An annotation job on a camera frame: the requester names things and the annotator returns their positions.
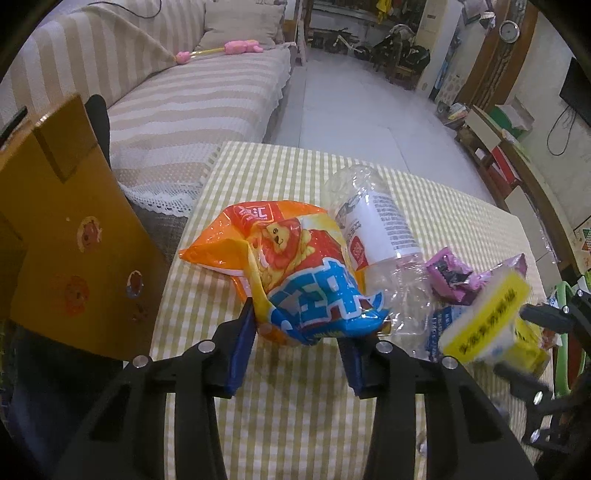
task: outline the orange snack bag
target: orange snack bag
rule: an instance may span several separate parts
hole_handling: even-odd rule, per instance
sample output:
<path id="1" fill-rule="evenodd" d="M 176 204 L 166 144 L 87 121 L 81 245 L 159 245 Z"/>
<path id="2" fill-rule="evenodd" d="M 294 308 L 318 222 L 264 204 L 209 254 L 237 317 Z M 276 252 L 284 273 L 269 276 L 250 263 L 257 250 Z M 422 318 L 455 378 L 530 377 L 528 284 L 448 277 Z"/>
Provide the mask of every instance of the orange snack bag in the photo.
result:
<path id="1" fill-rule="evenodd" d="M 282 345 L 367 335 L 387 314 L 381 293 L 359 292 L 336 222 L 306 203 L 229 206 L 179 255 L 230 275 L 253 298 L 259 334 Z"/>

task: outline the pink toy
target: pink toy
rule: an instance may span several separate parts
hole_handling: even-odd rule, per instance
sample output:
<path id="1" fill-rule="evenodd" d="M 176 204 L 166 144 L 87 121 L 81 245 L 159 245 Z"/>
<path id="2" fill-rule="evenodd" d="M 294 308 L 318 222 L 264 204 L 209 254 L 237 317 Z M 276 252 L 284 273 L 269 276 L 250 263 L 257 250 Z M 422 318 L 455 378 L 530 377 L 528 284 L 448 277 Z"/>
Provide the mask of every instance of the pink toy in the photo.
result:
<path id="1" fill-rule="evenodd" d="M 226 55 L 238 55 L 241 53 L 262 53 L 263 49 L 257 40 L 232 40 L 227 42 L 223 47 L 210 48 L 209 50 L 201 51 L 180 51 L 174 57 L 179 65 L 187 63 L 200 55 L 208 55 L 210 53 L 224 52 Z"/>

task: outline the checkered tablecloth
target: checkered tablecloth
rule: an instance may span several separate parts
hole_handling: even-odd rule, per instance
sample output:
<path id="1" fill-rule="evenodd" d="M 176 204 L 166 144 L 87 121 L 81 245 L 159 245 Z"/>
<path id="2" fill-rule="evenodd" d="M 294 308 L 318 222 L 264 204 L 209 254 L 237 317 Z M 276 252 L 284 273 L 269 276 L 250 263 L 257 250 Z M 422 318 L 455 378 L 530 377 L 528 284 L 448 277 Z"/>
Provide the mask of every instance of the checkered tablecloth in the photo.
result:
<path id="1" fill-rule="evenodd" d="M 186 248 L 225 207 L 252 200 L 298 200 L 318 205 L 320 186 L 350 158 L 276 145 L 226 142 L 180 242 Z M 449 245 L 476 271 L 524 252 L 530 301 L 544 298 L 534 257 L 519 220 L 497 207 L 438 183 L 378 166 L 406 216 L 425 258 Z M 224 275 L 173 262 L 152 342 L 154 359 L 180 355 L 241 310 Z M 525 410 L 487 368 L 473 374 L 489 394 L 504 398 L 511 427 L 521 435 Z M 549 381 L 551 371 L 544 374 Z M 424 429 L 417 398 L 417 434 Z M 243 387 L 218 400 L 220 439 L 230 479 L 334 479 L 362 477 L 374 401 L 348 387 L 334 339 L 314 347 L 278 347 L 257 338 Z M 174 478 L 174 403 L 166 424 L 168 478 Z M 416 476 L 424 477 L 425 459 Z"/>

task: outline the striped sofa cover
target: striped sofa cover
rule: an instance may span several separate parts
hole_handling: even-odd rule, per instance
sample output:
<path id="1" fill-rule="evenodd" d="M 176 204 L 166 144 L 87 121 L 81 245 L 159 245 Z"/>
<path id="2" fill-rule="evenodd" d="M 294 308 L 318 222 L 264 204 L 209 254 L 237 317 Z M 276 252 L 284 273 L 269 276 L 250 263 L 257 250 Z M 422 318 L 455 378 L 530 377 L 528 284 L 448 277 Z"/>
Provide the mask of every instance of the striped sofa cover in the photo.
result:
<path id="1" fill-rule="evenodd" d="M 119 0 L 143 16 L 158 0 Z M 262 54 L 176 65 L 203 36 L 204 0 L 164 1 L 151 20 L 88 5 L 37 28 L 0 83 L 0 120 L 39 113 L 74 92 L 105 98 L 111 166 L 126 196 L 152 212 L 189 215 L 224 140 L 261 141 L 290 75 L 286 44 Z"/>

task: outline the white floor tile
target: white floor tile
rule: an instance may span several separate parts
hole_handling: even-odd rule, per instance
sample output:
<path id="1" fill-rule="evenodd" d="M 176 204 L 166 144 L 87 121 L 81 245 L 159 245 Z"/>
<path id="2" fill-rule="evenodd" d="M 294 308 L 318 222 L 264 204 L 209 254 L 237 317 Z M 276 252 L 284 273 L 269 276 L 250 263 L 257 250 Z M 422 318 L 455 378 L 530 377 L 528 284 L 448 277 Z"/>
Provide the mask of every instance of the white floor tile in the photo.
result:
<path id="1" fill-rule="evenodd" d="M 408 171 L 390 130 L 336 113 L 304 108 L 300 148 L 358 158 Z"/>
<path id="2" fill-rule="evenodd" d="M 296 146 L 298 135 L 300 148 L 409 171 L 494 204 L 429 99 L 390 84 L 352 56 L 311 48 L 306 67 L 298 68 L 273 143 Z"/>

